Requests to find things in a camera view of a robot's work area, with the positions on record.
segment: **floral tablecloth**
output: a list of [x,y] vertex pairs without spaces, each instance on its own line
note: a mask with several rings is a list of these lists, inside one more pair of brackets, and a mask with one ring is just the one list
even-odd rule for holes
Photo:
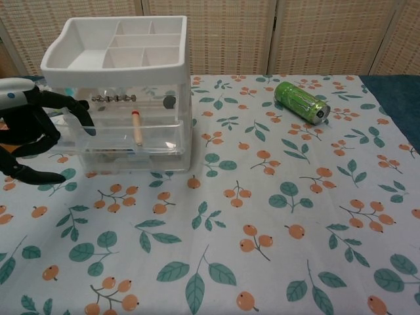
[[[308,125],[290,81],[333,109]],[[354,76],[192,77],[189,172],[2,177],[2,314],[420,314],[420,156]]]

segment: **energy drink can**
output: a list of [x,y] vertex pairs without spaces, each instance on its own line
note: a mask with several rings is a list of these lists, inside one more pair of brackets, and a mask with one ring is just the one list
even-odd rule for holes
[[331,111],[331,108],[325,102],[318,100],[315,96],[290,82],[280,83],[274,91],[274,98],[314,125],[326,120]]

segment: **woven screen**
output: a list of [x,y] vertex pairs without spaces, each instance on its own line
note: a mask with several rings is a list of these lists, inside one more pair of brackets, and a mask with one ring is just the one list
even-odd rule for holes
[[134,0],[0,0],[0,19],[29,74],[67,19],[76,16],[136,15]]
[[408,0],[371,74],[420,74],[420,0]]
[[186,15],[193,74],[265,74],[275,0],[143,0],[145,14]]
[[0,78],[18,75],[18,70],[9,56],[5,44],[0,42]]
[[368,74],[396,0],[279,0],[269,73]]

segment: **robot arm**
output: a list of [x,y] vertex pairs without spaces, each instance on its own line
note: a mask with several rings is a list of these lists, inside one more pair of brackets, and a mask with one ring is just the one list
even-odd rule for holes
[[[46,152],[60,138],[60,133],[42,109],[67,107],[82,126],[94,127],[85,100],[75,100],[54,92],[40,91],[29,79],[0,79],[0,117],[8,130],[0,131],[0,143],[21,145],[8,153],[0,148],[0,171],[28,184],[56,184],[66,179],[59,174],[37,172],[16,162],[16,157]],[[93,128],[86,128],[91,136]]]

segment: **teal cloth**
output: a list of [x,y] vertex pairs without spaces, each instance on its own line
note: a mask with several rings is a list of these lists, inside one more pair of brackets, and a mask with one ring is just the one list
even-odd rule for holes
[[361,75],[360,79],[420,152],[420,75]]

